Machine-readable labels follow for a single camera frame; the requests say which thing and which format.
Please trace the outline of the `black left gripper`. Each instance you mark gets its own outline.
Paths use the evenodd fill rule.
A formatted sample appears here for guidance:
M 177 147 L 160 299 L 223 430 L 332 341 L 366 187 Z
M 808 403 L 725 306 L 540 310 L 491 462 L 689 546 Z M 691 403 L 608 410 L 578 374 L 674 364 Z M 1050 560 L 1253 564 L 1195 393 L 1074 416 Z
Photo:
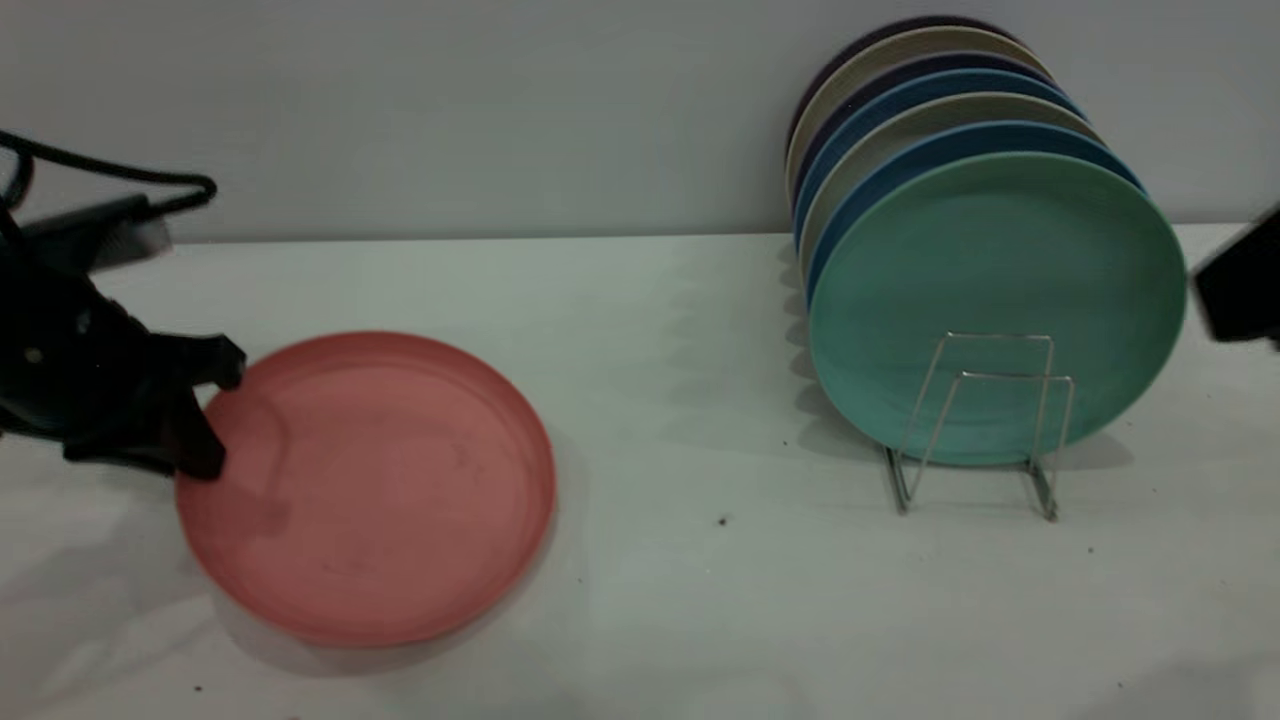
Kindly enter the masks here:
M 224 334 L 151 331 L 86 273 L 3 242 L 5 430 L 63 442 L 68 462 L 212 482 L 227 450 L 193 391 L 236 389 L 246 368 Z

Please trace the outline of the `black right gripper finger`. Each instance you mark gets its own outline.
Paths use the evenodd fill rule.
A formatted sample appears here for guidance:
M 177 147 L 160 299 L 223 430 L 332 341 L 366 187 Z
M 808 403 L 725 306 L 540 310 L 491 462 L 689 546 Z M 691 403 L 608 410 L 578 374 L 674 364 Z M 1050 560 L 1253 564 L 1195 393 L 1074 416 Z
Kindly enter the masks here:
M 1221 345 L 1279 350 L 1279 205 L 1212 251 L 1190 274 L 1199 316 Z

